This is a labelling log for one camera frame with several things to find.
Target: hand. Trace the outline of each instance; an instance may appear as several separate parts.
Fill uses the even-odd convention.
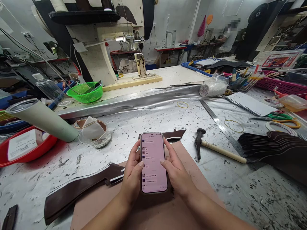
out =
[[[161,160],[160,163],[168,172],[170,182],[175,191],[178,192],[182,198],[187,198],[187,196],[197,190],[197,188],[185,170],[176,151],[165,138],[164,144],[169,151],[169,157],[166,157],[166,160]]]
[[[119,196],[131,207],[133,206],[140,192],[140,176],[144,166],[143,161],[139,162],[140,151],[137,151],[140,143],[141,141],[138,140],[130,151],[125,167],[122,188],[119,192]]]

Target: white wall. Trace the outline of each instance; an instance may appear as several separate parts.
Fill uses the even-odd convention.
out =
[[[229,24],[231,20],[241,18],[241,23],[239,24],[238,28],[246,28],[248,25],[248,17],[253,12],[253,10],[262,3],[269,2],[271,2],[271,0],[202,0],[201,7],[199,8],[197,15],[197,21],[202,22],[205,14],[207,16],[212,14],[212,23],[207,28],[214,28],[212,36],[217,37],[222,34],[224,27]]]
[[[1,2],[4,6],[0,11],[0,17],[13,30],[11,35],[27,47],[37,52],[37,49],[31,45],[31,43],[28,42],[22,34],[22,32],[30,32],[33,36],[35,44],[40,50],[42,50],[49,58],[57,58],[57,55],[52,55],[43,44],[43,42],[56,42],[56,40],[50,37],[35,19],[31,11],[31,6],[34,5],[32,0],[1,0]],[[11,48],[12,51],[20,54],[25,53],[23,50],[14,45],[4,34],[0,35],[0,45],[3,48]]]
[[[194,13],[197,0],[160,0],[154,7],[155,29],[152,29],[151,43],[150,38],[144,43],[143,55],[145,60],[148,56],[147,64],[152,64],[158,56],[154,50],[156,47],[165,45],[166,19],[169,14],[169,30],[177,30],[176,42],[189,39],[191,26],[193,23]],[[168,44],[170,44],[171,35],[168,35]],[[121,47],[118,42],[110,42],[110,50],[119,50]],[[170,58],[177,59],[177,54],[170,55]]]

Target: spiral notebook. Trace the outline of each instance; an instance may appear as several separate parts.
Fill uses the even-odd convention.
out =
[[[230,96],[224,96],[224,98],[232,104],[235,104],[258,117],[264,117],[277,110],[276,108],[266,105],[242,92]]]

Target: wooden hammer handle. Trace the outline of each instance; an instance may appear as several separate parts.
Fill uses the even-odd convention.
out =
[[[232,159],[234,159],[234,160],[236,160],[236,161],[239,161],[239,162],[241,162],[241,163],[243,163],[243,164],[246,164],[246,159],[245,158],[243,158],[243,157],[241,157],[241,156],[238,156],[238,155],[236,155],[236,154],[234,154],[234,153],[232,153],[232,152],[229,152],[229,151],[227,151],[227,150],[225,150],[225,149],[222,149],[222,148],[220,148],[220,147],[217,147],[217,146],[215,146],[215,145],[212,145],[212,144],[210,144],[210,143],[208,143],[208,142],[206,142],[206,141],[202,141],[201,142],[201,145],[203,145],[203,146],[205,146],[205,147],[207,147],[207,148],[210,148],[210,149],[212,149],[212,150],[214,150],[214,151],[216,151],[216,152],[219,152],[219,153],[221,153],[221,154],[223,154],[223,155],[225,155],[225,156],[227,156],[227,157],[230,157],[230,158],[232,158]]]

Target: pink basket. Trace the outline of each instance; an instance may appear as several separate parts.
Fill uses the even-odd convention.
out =
[[[277,91],[286,94],[303,94],[307,93],[307,86],[299,85],[296,83],[281,81],[274,78],[266,78],[261,79],[257,85],[259,88],[264,88],[270,91],[273,91],[275,87],[278,87]]]

